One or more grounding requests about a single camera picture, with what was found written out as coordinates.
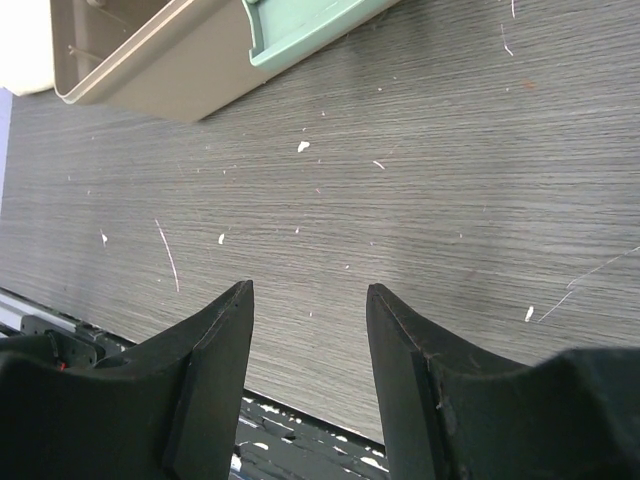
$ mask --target scratch mark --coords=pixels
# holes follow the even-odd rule
[[[504,36],[504,25],[500,24],[500,31],[502,32],[502,44],[506,52],[513,57],[513,52],[509,49],[509,45],[507,45],[507,39]]]
[[[400,146],[400,144],[399,144],[399,143],[396,143],[396,144],[393,146],[393,148],[392,148],[391,150],[389,150],[389,153],[387,153],[387,156],[386,156],[386,157],[384,157],[382,160],[384,161],[384,160],[386,160],[387,158],[389,158],[389,157],[391,156],[391,154],[393,153],[393,151],[394,151],[396,148],[398,148],[399,146]]]
[[[558,308],[560,305],[562,305],[562,302],[564,302],[564,301],[567,299],[567,297],[568,297],[569,295],[571,295],[572,293],[573,293],[573,290],[571,290],[571,291],[570,291],[569,293],[567,293],[564,297],[562,297],[562,300],[560,300],[558,303],[556,303],[555,307],[553,307],[551,310],[549,310],[547,313],[545,313],[545,314],[540,318],[540,320],[538,320],[538,323],[540,323],[542,320],[544,320],[545,318],[547,318],[547,316],[548,316],[551,312],[553,312],[556,308]]]
[[[158,222],[157,218],[154,218],[156,221],[156,225],[158,226],[158,230],[160,231],[160,236],[162,237],[162,241],[164,242],[164,248],[167,249],[167,255],[169,255],[169,261],[171,262],[171,270],[173,270],[173,278],[176,281],[176,292],[180,291],[180,282],[178,282],[178,272],[176,272],[176,265],[173,263],[173,256],[171,255],[171,250],[169,250],[169,244],[167,243],[167,238],[164,236],[164,232],[162,231],[162,227],[160,227],[160,222]]]
[[[626,257],[627,255],[629,255],[630,253],[633,253],[637,250],[640,250],[640,245],[638,245],[636,248],[632,248],[631,250],[627,250],[626,252],[618,255],[617,257],[613,257],[610,260],[607,260],[605,263],[603,263],[602,265],[600,265],[599,267],[594,268],[593,270],[585,273],[584,275],[580,275],[577,278],[574,278],[573,280],[571,280],[568,284],[567,284],[567,290],[571,288],[572,285],[574,285],[575,283],[578,283],[580,280],[582,280],[585,277],[588,277],[589,275],[591,275],[592,273],[596,273],[598,270],[606,267],[607,265],[609,265],[610,263],[615,262],[616,260],[618,260],[619,258],[622,257]]]

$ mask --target paint-splattered surface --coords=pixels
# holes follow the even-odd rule
[[[196,125],[16,99],[2,285],[139,341],[252,278],[248,386],[377,439],[369,283],[522,362],[637,343],[640,11],[514,11],[406,0]]]
[[[384,447],[245,391],[229,478],[388,480]]]

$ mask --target plastic container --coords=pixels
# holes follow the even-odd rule
[[[51,0],[56,93],[196,121],[397,1]]]

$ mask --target dark wood grain surface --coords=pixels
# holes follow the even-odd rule
[[[2,286],[140,341],[251,278],[248,386],[376,439],[369,283],[522,362],[637,345],[640,10],[514,7],[406,0],[195,125],[16,99]]]

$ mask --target beige plastic tray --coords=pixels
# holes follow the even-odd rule
[[[396,2],[376,2],[358,23]],[[104,103],[185,122],[232,102],[355,26],[265,70],[250,61],[255,45],[242,0],[51,0],[51,17],[55,87],[66,103]]]

